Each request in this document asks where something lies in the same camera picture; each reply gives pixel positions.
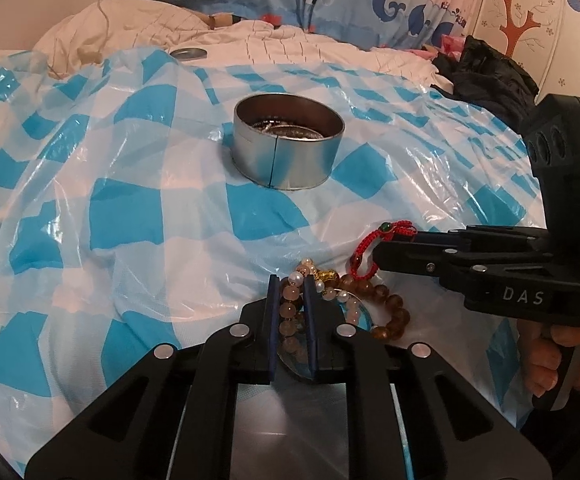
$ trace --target bed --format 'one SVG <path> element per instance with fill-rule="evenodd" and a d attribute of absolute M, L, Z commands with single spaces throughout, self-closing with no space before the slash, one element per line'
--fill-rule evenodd
<path fill-rule="evenodd" d="M 0 0 L 0 453 L 19 473 L 148 349 L 203 342 L 271 272 L 305 257 L 342 270 L 385 220 L 440 231 L 544 222 L 519 137 L 431 89 L 451 84 L 411 52 L 275 20 L 216 27 L 154 0 L 32 1 L 35 27 L 22 31 L 3 13 L 12 1 Z M 447 23 L 512 54 L 542 94 L 576 84 L 563 72 L 579 52 L 580 33 L 566 42 L 580 27 L 576 0 L 472 1 Z M 544 11 L 532 22 L 540 36 L 511 46 L 501 29 L 520 22 L 508 7 L 526 23 L 528 9 Z M 185 46 L 208 58 L 179 64 L 164 52 Z M 259 91 L 344 117 L 326 184 L 262 192 L 231 167 L 231 110 Z M 427 278 L 381 279 L 413 314 L 399 344 L 429 342 L 520 426 L 530 405 L 515 326 L 466 311 Z M 233 477 L 345 478 L 344 413 L 340 388 L 282 373 L 270 388 L 242 388 Z"/>

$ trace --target red braided bracelet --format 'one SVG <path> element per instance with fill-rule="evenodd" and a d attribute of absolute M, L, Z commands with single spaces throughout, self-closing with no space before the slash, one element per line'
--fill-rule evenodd
<path fill-rule="evenodd" d="M 377 230 L 368 234 L 355 249 L 355 252 L 350 256 L 350 274 L 355 280 L 369 280 L 379 270 L 379 266 L 372 262 L 368 273 L 364 276 L 358 275 L 359 267 L 363 261 L 363 253 L 368 250 L 376 238 L 381 238 L 385 241 L 390 241 L 394 235 L 407 236 L 414 238 L 417 234 L 417 228 L 409 220 L 399 220 L 398 222 L 383 222 Z"/>

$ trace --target human hand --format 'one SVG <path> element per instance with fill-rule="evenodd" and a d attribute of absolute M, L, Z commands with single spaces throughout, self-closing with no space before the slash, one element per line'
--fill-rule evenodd
<path fill-rule="evenodd" d="M 580 345 L 580 328 L 553 326 L 552 342 L 540 336 L 540 323 L 519 319 L 517 327 L 525 387 L 535 396 L 541 397 L 554 388 L 558 381 L 556 370 L 561 363 L 561 352 L 556 345 Z M 580 390 L 580 373 L 574 382 L 574 389 Z"/>

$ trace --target black handle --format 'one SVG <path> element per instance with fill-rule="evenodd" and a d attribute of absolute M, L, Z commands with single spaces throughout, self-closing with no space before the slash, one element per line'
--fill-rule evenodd
<path fill-rule="evenodd" d="M 556 412 L 562 410 L 569 400 L 572 386 L 580 371 L 580 345 L 574 347 L 558 346 L 561 351 L 561 364 L 558 367 L 556 386 L 542 397 L 532 397 L 532 405 L 537 410 Z"/>

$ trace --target black jacket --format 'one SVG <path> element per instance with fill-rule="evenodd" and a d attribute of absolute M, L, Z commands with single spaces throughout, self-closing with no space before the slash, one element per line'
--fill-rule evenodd
<path fill-rule="evenodd" d="M 485 41 L 468 36 L 459 62 L 439 54 L 433 64 L 454 83 L 454 94 L 435 87 L 439 92 L 489 110 L 515 132 L 534 108 L 538 94 L 534 79 Z"/>

